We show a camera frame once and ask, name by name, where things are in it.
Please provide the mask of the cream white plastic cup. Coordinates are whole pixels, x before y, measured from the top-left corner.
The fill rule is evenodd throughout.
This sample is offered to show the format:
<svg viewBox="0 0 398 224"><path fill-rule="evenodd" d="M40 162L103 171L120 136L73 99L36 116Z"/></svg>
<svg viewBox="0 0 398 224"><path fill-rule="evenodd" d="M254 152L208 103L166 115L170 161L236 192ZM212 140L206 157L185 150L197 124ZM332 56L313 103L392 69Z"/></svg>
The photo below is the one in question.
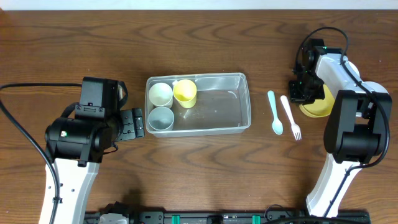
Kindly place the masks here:
<svg viewBox="0 0 398 224"><path fill-rule="evenodd" d="M155 107L171 108L173 105L173 90L166 83L156 83L149 90L149 100Z"/></svg>

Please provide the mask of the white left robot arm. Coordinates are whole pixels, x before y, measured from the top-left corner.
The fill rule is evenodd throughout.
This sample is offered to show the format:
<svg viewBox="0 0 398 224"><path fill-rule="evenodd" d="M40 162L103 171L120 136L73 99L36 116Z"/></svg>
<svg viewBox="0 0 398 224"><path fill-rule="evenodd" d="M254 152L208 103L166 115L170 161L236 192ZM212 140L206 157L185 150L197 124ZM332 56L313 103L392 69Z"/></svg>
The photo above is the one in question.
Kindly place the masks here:
<svg viewBox="0 0 398 224"><path fill-rule="evenodd" d="M86 109L68 118L62 115L45 132L50 164L40 223L82 223L88 196L103 156L118 141L144 137L139 108L116 110Z"/></svg>

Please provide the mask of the yellow plastic cup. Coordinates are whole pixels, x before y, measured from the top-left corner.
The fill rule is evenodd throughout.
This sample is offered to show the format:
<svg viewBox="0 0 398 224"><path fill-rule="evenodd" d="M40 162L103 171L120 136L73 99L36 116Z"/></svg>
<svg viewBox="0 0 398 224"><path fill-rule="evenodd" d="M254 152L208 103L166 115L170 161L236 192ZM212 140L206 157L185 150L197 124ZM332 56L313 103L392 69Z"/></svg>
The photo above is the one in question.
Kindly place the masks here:
<svg viewBox="0 0 398 224"><path fill-rule="evenodd" d="M191 80L179 80L173 82L173 95L179 104L186 109L195 106L197 101L197 86Z"/></svg>

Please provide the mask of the light blue plastic bowl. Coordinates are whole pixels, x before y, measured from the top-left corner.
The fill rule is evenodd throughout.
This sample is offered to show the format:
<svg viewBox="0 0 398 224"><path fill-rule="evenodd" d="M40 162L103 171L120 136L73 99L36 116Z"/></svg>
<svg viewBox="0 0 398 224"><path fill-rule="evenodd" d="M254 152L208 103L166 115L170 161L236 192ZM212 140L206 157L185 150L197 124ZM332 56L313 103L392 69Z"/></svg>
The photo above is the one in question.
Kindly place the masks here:
<svg viewBox="0 0 398 224"><path fill-rule="evenodd" d="M362 82L362 86L365 87L370 92L376 93L388 93L388 91L379 83L376 82Z"/></svg>

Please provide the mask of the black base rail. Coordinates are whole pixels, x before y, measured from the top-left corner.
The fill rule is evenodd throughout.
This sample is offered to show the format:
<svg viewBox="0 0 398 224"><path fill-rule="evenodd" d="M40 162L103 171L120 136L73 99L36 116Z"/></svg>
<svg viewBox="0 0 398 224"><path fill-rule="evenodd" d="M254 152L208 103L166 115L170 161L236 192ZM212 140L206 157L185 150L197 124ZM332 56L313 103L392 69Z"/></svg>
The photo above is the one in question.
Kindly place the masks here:
<svg viewBox="0 0 398 224"><path fill-rule="evenodd" d="M100 212L87 212L83 223L125 224L262 224L262 223L371 223L368 212L348 210L335 218L317 218L305 210L272 205L265 212L167 212L165 210L134 210L115 202Z"/></svg>

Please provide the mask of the yellow plastic bowl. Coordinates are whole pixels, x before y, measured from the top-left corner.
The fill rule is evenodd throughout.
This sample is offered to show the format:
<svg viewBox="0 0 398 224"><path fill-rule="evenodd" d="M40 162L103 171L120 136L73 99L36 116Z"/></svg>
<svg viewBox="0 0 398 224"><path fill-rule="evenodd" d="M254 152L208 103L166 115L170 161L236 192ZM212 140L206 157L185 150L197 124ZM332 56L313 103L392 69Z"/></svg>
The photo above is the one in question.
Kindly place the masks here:
<svg viewBox="0 0 398 224"><path fill-rule="evenodd" d="M326 85L323 86L323 89L325 93L323 100L315 100L313 104L299 105L303 114L311 118L321 118L330 115L335 99Z"/></svg>

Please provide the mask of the cream white plastic bowl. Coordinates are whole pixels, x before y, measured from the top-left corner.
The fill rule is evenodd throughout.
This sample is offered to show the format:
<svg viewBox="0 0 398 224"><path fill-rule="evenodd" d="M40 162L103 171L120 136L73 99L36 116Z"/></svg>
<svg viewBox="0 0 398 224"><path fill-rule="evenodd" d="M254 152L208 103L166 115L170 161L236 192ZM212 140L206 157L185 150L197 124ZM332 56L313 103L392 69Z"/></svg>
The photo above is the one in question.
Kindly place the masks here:
<svg viewBox="0 0 398 224"><path fill-rule="evenodd" d="M360 77L360 73L359 73L359 70L358 70L358 68L356 67L356 65L355 65L354 63L352 63L351 61L349 61L348 63L349 63L349 65L350 65L350 67L353 69L353 71L356 73L356 75L357 75L358 77Z"/></svg>

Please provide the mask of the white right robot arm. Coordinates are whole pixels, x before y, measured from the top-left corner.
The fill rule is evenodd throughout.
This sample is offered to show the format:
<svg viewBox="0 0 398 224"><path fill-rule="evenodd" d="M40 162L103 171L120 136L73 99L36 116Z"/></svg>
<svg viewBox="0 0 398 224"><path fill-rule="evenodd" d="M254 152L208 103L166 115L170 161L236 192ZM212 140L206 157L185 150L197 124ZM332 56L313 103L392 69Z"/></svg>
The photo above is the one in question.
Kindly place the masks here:
<svg viewBox="0 0 398 224"><path fill-rule="evenodd" d="M363 169L377 164L389 145L392 99L375 82L362 81L340 49L305 50L289 83L292 103L313 104L329 89L334 103L323 135L326 161L306 198L311 216L336 217L349 185Z"/></svg>

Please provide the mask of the clear plastic container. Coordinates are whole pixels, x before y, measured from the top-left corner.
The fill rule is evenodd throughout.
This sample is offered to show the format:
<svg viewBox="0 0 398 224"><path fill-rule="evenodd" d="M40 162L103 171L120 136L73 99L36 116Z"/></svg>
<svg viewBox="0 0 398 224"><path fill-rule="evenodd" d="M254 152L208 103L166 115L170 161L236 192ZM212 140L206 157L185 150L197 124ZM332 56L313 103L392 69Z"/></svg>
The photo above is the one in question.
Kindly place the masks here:
<svg viewBox="0 0 398 224"><path fill-rule="evenodd" d="M197 86L197 102L193 108L183 108L174 100L174 126L158 131L150 126L149 115L155 106L149 100L149 90L156 83L173 86L177 81L191 80ZM145 93L146 131L157 138L204 136L242 133L251 125L251 101L245 74L202 73L150 77Z"/></svg>

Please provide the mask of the pink plastic fork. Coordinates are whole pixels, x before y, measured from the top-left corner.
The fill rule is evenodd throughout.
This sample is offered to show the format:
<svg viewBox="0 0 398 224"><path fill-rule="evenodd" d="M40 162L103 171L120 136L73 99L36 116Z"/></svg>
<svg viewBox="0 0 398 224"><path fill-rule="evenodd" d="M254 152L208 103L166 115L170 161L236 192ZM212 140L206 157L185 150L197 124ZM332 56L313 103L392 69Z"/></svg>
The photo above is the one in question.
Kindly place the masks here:
<svg viewBox="0 0 398 224"><path fill-rule="evenodd" d="M301 140L302 139L302 133L301 133L299 125L297 125L295 123L295 121L294 121L294 117L293 117L292 110L291 110L290 105L289 105L288 98L285 95L282 95L280 97L280 100L281 100L282 106L285 109L287 117L288 117L288 119L290 121L290 127L291 127L291 130L293 132L295 140L296 141Z"/></svg>

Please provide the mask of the light blue plastic cup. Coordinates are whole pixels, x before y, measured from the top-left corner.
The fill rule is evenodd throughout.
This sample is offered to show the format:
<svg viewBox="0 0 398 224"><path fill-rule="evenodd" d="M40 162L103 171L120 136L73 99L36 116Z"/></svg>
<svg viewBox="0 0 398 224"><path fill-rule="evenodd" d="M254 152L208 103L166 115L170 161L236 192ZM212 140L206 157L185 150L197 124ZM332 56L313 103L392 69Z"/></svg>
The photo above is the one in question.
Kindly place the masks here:
<svg viewBox="0 0 398 224"><path fill-rule="evenodd" d="M175 116L167 107L156 107L149 114L149 125L156 131L171 131L174 128Z"/></svg>

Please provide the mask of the mint green plastic spoon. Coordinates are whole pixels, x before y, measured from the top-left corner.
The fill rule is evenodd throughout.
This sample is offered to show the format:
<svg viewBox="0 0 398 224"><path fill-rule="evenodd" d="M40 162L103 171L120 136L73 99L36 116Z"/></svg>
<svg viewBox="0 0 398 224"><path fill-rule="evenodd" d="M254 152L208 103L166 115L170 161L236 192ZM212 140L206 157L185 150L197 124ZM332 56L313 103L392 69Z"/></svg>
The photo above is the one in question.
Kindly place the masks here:
<svg viewBox="0 0 398 224"><path fill-rule="evenodd" d="M283 133L283 125L279 120L277 114L277 107L276 107L276 100L275 100L275 93L272 90L267 92L267 97L271 106L273 121L272 121L272 129L277 135L281 135Z"/></svg>

